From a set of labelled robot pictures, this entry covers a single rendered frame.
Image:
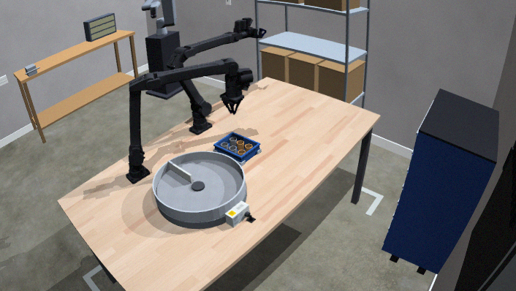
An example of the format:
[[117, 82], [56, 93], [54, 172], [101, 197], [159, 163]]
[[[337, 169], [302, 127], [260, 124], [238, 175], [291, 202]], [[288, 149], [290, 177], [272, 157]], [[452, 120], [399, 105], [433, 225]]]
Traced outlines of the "blue crate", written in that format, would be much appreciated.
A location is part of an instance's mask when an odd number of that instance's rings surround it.
[[[222, 148], [221, 147], [221, 143], [228, 143], [228, 147], [230, 147], [230, 144], [229, 144], [229, 139], [231, 137], [236, 137], [237, 138], [237, 141], [239, 140], [242, 140], [244, 141], [244, 148], [245, 148], [245, 145], [246, 144], [252, 144], [252, 148], [247, 151], [245, 154], [243, 154], [242, 156], [238, 155], [238, 149], [237, 149], [237, 153], [233, 153], [225, 148]], [[257, 154], [257, 151], [259, 150], [259, 146], [261, 145], [261, 143], [258, 143], [254, 140], [251, 140], [247, 137], [244, 137], [242, 135], [239, 135], [237, 133], [234, 133], [234, 132], [231, 132], [230, 134], [228, 134], [226, 137], [222, 138], [220, 141], [218, 141], [217, 143], [213, 144], [213, 146], [215, 146], [215, 150], [218, 151], [218, 153], [221, 153], [221, 154], [225, 154], [227, 156], [230, 156], [232, 157], [234, 160], [238, 161], [238, 162], [243, 162], [245, 160], [245, 162], [247, 162], [248, 160], [250, 160], [250, 158], [252, 158], [253, 156], [255, 156]]]

